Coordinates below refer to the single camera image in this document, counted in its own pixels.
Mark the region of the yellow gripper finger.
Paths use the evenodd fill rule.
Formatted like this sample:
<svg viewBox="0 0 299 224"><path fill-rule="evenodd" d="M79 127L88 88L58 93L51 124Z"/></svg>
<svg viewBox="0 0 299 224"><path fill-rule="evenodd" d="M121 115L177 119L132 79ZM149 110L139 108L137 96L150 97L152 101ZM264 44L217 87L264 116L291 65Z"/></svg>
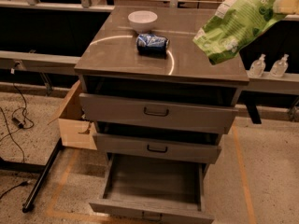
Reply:
<svg viewBox="0 0 299 224"><path fill-rule="evenodd" d="M299 0L276 0L273 10L278 14L299 14Z"/></svg>

